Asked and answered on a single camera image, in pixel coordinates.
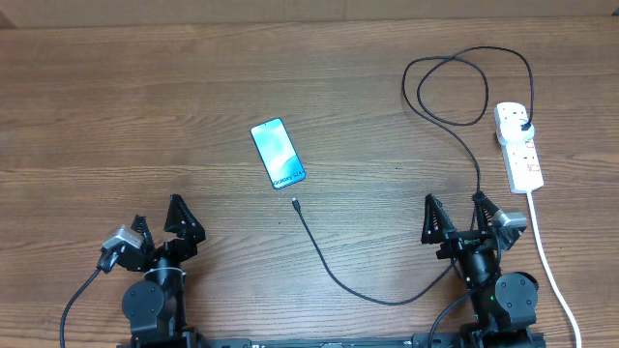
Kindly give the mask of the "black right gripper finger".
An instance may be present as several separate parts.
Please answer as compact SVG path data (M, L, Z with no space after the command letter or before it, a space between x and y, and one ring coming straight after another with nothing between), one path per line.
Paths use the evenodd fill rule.
M472 200L474 202L478 229L489 232L492 228L492 218L499 208L480 190L476 191Z
M456 227L442 208L442 203L432 194L425 198L425 216L422 244L440 244L457 232Z

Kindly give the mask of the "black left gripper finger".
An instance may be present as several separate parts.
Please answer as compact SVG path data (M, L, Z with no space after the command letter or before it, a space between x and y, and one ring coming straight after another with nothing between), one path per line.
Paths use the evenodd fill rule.
M180 239L204 241L205 229L191 213L180 194L171 194L163 230Z
M142 251L152 251L155 249L152 234L149 230L146 217L136 215L133 219L131 229L140 235L142 245Z

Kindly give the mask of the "Samsung Galaxy smartphone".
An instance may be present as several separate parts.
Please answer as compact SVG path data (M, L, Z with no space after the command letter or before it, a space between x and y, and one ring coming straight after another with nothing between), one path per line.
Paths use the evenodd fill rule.
M283 189L307 177L281 118L254 126L251 137L274 189Z

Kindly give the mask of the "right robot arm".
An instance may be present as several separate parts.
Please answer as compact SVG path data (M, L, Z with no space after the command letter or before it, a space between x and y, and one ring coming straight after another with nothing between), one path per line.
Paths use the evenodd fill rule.
M413 340L423 347L544 347L544 336L529 330L537 321L538 281L525 272L504 274L500 268L502 253L522 236L527 218L498 208L481 191L472 200L478 227L459 231L433 194L425 198L421 242L439 245L436 257L459 266L466 292L438 315L429 333ZM457 333L438 334L441 321L466 301L476 321Z

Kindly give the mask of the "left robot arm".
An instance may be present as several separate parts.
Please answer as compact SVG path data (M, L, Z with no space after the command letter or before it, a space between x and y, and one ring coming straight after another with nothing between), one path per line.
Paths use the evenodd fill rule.
M205 229L179 194L170 196L164 231L176 237L156 246L146 218L134 218L122 234L117 264L143 274L125 293L122 309L130 321L132 347L201 347L203 336L187 324L182 263L198 253Z

